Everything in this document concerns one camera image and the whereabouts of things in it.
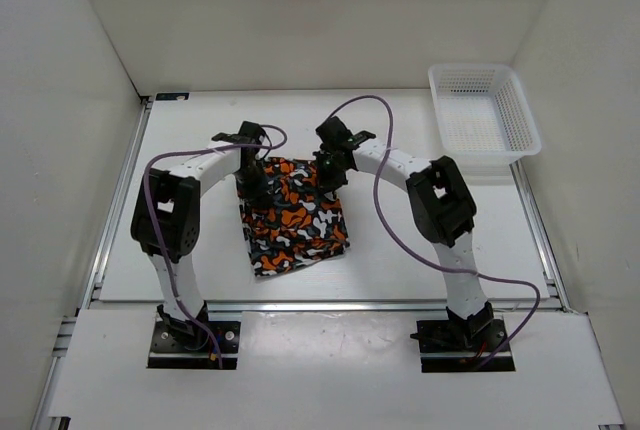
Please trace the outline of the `orange camouflage patterned shorts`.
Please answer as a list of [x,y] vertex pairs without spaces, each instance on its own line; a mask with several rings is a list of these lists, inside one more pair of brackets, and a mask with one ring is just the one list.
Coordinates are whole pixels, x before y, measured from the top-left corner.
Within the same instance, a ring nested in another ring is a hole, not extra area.
[[339,197],[322,194],[315,163],[269,157],[269,205],[239,193],[239,212],[254,276],[275,277],[343,255],[350,246]]

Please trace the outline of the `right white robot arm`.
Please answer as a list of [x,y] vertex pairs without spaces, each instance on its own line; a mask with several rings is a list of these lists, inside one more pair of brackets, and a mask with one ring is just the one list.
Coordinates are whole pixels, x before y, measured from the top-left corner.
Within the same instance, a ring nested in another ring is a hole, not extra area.
[[460,349],[480,343],[493,320],[472,248],[477,206],[457,164],[414,157],[369,131],[353,133],[337,117],[316,128],[321,140],[314,153],[318,185],[334,191],[347,184],[349,170],[371,174],[406,192],[414,224],[438,257],[447,292],[449,337]]

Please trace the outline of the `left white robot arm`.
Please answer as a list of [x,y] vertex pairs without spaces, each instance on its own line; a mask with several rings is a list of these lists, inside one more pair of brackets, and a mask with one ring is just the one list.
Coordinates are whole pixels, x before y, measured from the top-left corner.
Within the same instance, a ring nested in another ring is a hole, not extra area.
[[259,153],[273,147],[264,125],[245,121],[237,133],[221,132],[203,149],[157,155],[143,170],[130,233],[155,268],[164,298],[159,316],[188,350],[218,345],[192,260],[201,199],[232,176],[243,198],[260,208],[269,206],[272,197]]

